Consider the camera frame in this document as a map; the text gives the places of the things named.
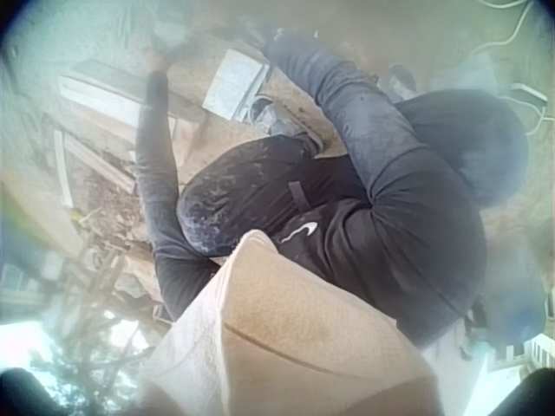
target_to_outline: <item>sleeve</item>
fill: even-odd
[[[152,73],[135,143],[136,176],[156,276],[170,316],[176,320],[219,267],[186,241],[177,219],[179,187],[167,109],[167,76]]]
[[[265,54],[332,121],[368,195],[369,204],[360,203],[328,229],[328,253],[341,263],[331,268],[353,276],[379,270],[383,276],[369,279],[394,280],[396,300],[372,297],[405,333],[419,326],[429,326],[430,333],[464,315],[483,277],[486,248],[480,215],[457,174],[416,139],[409,122],[354,63],[288,32],[278,32]],[[381,263],[387,267],[368,267]],[[442,310],[448,312],[438,317]]]

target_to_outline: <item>concrete floor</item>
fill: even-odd
[[[34,156],[33,149],[40,147],[42,140],[41,114],[47,112],[94,146],[127,159],[127,148],[120,140],[71,115],[57,94],[56,77],[66,68],[90,58],[143,76],[140,49],[150,33],[156,3],[147,0],[41,2],[23,11],[5,40],[4,48],[10,54],[24,97],[13,94],[3,66],[3,183],[60,250],[69,255],[78,251],[81,239],[59,203],[56,178],[45,176]],[[314,34],[317,30],[323,43],[369,73],[383,74],[391,63],[406,63],[415,72],[421,92],[470,86],[504,94],[512,82],[524,82],[549,95],[546,113],[553,117],[552,24],[539,7],[532,9],[519,35],[509,45],[488,49],[478,61],[468,60],[468,53],[477,45],[509,37],[520,10],[492,10],[473,0],[198,2],[193,41],[186,59],[171,68],[170,86],[174,92],[200,105],[225,51],[236,48],[253,52],[230,36],[230,22],[245,12],[264,12],[276,22],[306,33]],[[343,152],[335,130],[319,109],[278,70],[262,91],[278,97],[320,133],[329,146],[326,155]],[[524,106],[514,105],[514,109],[526,128],[532,129],[537,115]],[[552,135],[553,123],[546,121],[530,136],[531,158],[526,183],[513,200],[484,212],[489,236],[507,225],[533,227],[552,218]],[[260,133],[251,127],[209,115],[203,136],[180,171],[180,182],[185,184],[226,150],[258,137]],[[439,367],[448,374],[453,373],[452,365],[453,361],[445,360]],[[460,397],[449,400],[447,414],[464,412],[464,400],[461,402]]]

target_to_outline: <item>person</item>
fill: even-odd
[[[168,62],[154,59],[136,140],[136,175],[156,275],[174,320],[240,238],[278,252],[396,321],[417,347],[473,305],[486,244],[480,208],[518,189],[527,143],[501,100],[446,90],[395,105],[352,62],[278,29],[264,55],[308,93],[347,149],[322,141],[270,97],[250,120],[270,136],[223,154],[179,195],[167,126]]]

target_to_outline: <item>ground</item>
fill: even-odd
[[[144,76],[141,49],[158,3],[37,2],[23,10],[3,42],[3,185],[53,244],[70,257],[81,247],[82,229],[75,227],[60,203],[56,171],[45,156],[52,148],[51,136],[45,132],[52,126],[63,127],[108,161],[130,172],[133,166],[126,143],[70,113],[67,102],[57,93],[56,77],[86,59]],[[471,59],[469,54],[481,43],[511,35],[522,7],[494,10],[474,0],[206,0],[194,7],[192,1],[182,3],[192,11],[193,36],[186,58],[169,71],[170,88],[199,106],[227,49],[256,53],[234,35],[235,18],[264,14],[278,24],[317,35],[322,43],[369,74],[382,75],[392,63],[404,62],[414,71],[420,92],[470,86],[506,95],[513,82],[524,82],[548,96],[546,115],[553,117],[552,22],[538,5],[532,7],[514,41],[486,49]],[[333,126],[279,70],[273,70],[263,92],[276,96],[323,136],[328,145],[324,157],[343,152]],[[535,112],[510,104],[526,130],[533,130],[538,119]],[[258,137],[261,134],[247,125],[209,114],[202,136],[180,169],[180,183],[185,185],[226,150]],[[552,120],[542,122],[529,136],[526,183],[511,201],[483,212],[489,237],[517,227],[531,234],[547,232],[551,241],[552,138]],[[144,239],[144,232],[133,230],[141,223],[136,196],[128,196],[70,157],[69,175],[81,215],[93,213],[86,228],[122,241]],[[544,248],[539,245],[539,257]],[[549,258],[544,266],[548,279],[552,278]],[[448,414],[460,414],[460,406],[453,406]]]

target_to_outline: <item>nike logo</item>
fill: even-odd
[[[318,223],[306,223],[305,225],[298,228],[297,230],[294,230],[288,237],[281,240],[280,243],[285,243],[286,241],[291,240],[294,235],[298,234],[299,232],[301,232],[302,230],[305,230],[305,229],[308,230],[308,232],[309,232],[308,235],[310,235],[314,232],[314,230],[317,227],[318,227]]]

